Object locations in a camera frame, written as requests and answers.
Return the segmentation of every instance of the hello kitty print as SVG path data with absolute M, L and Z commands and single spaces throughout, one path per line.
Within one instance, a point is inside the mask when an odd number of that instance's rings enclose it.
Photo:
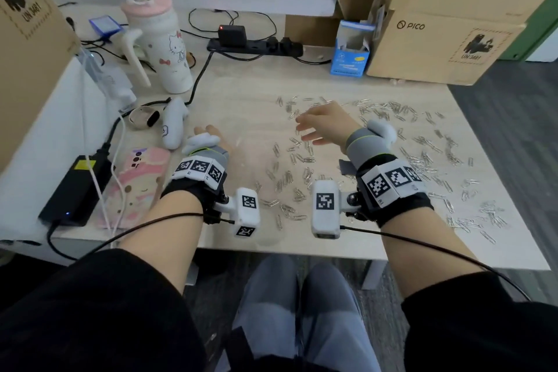
M 174 55 L 178 55 L 177 63 L 184 62 L 184 59 L 186 59 L 186 47 L 184 45 L 184 41 L 182 40 L 182 34 L 180 31 L 177 31 L 176 35 L 169 36 L 169 46 L 171 52 Z

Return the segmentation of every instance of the gray carpet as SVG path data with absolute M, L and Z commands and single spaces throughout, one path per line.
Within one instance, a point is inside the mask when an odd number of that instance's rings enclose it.
M 553 271 L 558 271 L 558 64 L 498 62 L 475 86 L 451 86 Z M 214 362 L 242 290 L 264 255 L 230 253 L 227 270 L 185 291 Z M 298 256 L 299 277 L 316 259 Z M 383 372 L 403 371 L 408 325 L 389 268 L 375 291 L 360 291 L 364 261 L 332 259 L 352 285 Z M 506 271 L 537 301 L 558 305 L 554 272 Z

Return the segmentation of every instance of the desk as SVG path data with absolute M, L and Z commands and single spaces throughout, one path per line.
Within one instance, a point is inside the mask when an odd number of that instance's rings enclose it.
M 96 10 L 100 15 L 104 11 Z M 195 37 L 186 37 L 186 48 L 194 53 L 197 66 L 192 70 L 196 75 L 206 60 L 206 41 Z M 140 102 L 160 100 L 168 97 L 153 80 L 152 88 L 134 89 Z M 214 55 L 203 78 L 201 79 L 193 104 L 190 107 L 190 116 L 185 121 L 185 134 L 192 135 L 195 125 L 213 124 L 217 126 L 230 143 L 235 146 L 231 156 L 228 178 L 225 184 L 227 193 L 239 186 L 254 188 L 255 181 L 259 181 L 263 188 L 260 192 L 262 199 L 279 198 L 283 202 L 295 207 L 297 213 L 307 214 L 310 217 L 311 206 L 308 200 L 297 204 L 293 201 L 293 188 L 297 187 L 307 193 L 303 184 L 303 170 L 310 166 L 314 178 L 320 174 L 331 177 L 336 181 L 343 181 L 341 189 L 349 191 L 354 189 L 354 184 L 347 177 L 342 177 L 337 168 L 338 159 L 345 158 L 336 146 L 314 147 L 316 163 L 303 164 L 291 163 L 286 149 L 292 146 L 290 137 L 295 135 L 295 122 L 289 120 L 285 107 L 279 107 L 275 101 L 281 96 L 289 101 L 298 96 L 295 109 L 303 112 L 313 102 L 320 101 L 320 97 L 327 100 L 336 100 L 347 103 L 347 111 L 359 121 L 358 107 L 352 102 L 361 99 L 370 99 L 372 102 L 381 103 L 395 101 L 402 105 L 413 107 L 418 113 L 418 120 L 411 122 L 412 114 L 405 115 L 406 121 L 401 121 L 390 113 L 391 124 L 402 128 L 405 141 L 398 139 L 393 151 L 401 156 L 400 148 L 408 153 L 420 155 L 426 150 L 432 158 L 433 168 L 438 169 L 437 175 L 447 181 L 453 192 L 436 184 L 434 181 L 426 182 L 430 191 L 447 195 L 455 207 L 453 218 L 473 218 L 486 216 L 479 212 L 480 204 L 484 201 L 494 200 L 496 205 L 503 209 L 499 215 L 508 224 L 505 228 L 493 226 L 490 222 L 481 222 L 484 231 L 496 242 L 492 243 L 479 231 L 471 229 L 466 232 L 457 228 L 455 232 L 478 257 L 481 262 L 496 268 L 538 269 L 548 270 L 548 263 L 513 205 L 508 193 L 502 185 L 492 164 L 480 146 L 471 127 L 465 120 L 463 113 L 457 106 L 450 91 L 445 85 L 405 82 L 393 85 L 390 80 L 363 77 L 353 79 L 336 77 L 329 74 L 329 65 L 304 65 L 291 58 L 263 57 L 254 62 L 237 62 L 218 54 Z M 432 114 L 436 125 L 427 122 L 425 112 Z M 370 112 L 365 114 L 367 119 L 375 117 Z M 431 140 L 440 149 L 445 148 L 445 139 L 439 138 L 434 130 L 440 130 L 443 135 L 449 135 L 459 145 L 453 149 L 454 154 L 464 163 L 453 166 L 444 154 L 439 154 L 428 146 L 416 143 L 412 138 L 424 136 Z M 125 154 L 138 146 L 161 146 L 160 125 L 148 131 L 130 131 L 123 144 L 122 162 Z M 273 145 L 278 143 L 281 157 L 276 159 Z M 178 165 L 182 154 L 175 151 L 171 157 L 168 175 Z M 473 166 L 468 165 L 468 159 L 473 158 Z M 274 161 L 279 160 L 279 174 L 290 170 L 294 177 L 294 184 L 289 185 L 280 194 L 275 193 L 275 185 L 265 173 L 271 169 Z M 471 184 L 468 188 L 476 190 L 477 195 L 467 201 L 462 201 L 462 184 L 465 179 L 478 180 L 479 184 Z M 449 214 L 442 200 L 432 200 L 436 212 L 442 218 Z M 310 219 L 305 221 L 291 221 L 283 218 L 283 229 L 276 227 L 275 216 L 280 213 L 278 206 L 267 208 L 261 206 L 262 227 L 258 234 L 250 239 L 239 239 L 228 234 L 223 224 L 205 226 L 199 241 L 200 248 L 261 251 L 267 253 L 289 253 L 311 256 L 348 257 L 354 259 L 371 259 L 376 261 L 374 273 L 367 277 L 366 287 L 373 287 L 379 281 L 383 266 L 387 262 L 386 252 L 381 238 L 355 231 L 343 231 L 339 240 L 319 240 L 313 237 L 310 230 Z M 342 219 L 345 225 L 360 228 L 377 229 L 370 222 L 349 222 Z M 83 228 L 67 228 L 55 234 L 56 244 L 63 248 L 63 240 L 86 240 L 100 242 L 108 236 L 106 230 L 96 228 L 92 220 Z

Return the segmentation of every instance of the black sleeve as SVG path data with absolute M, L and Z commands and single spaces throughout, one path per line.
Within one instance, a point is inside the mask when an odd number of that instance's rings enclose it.
M 558 308 L 513 302 L 498 277 L 465 275 L 425 288 L 402 305 L 410 325 L 408 372 L 558 370 Z
M 170 282 L 114 249 L 60 271 L 0 316 L 0 365 L 3 371 L 197 372 L 205 350 Z

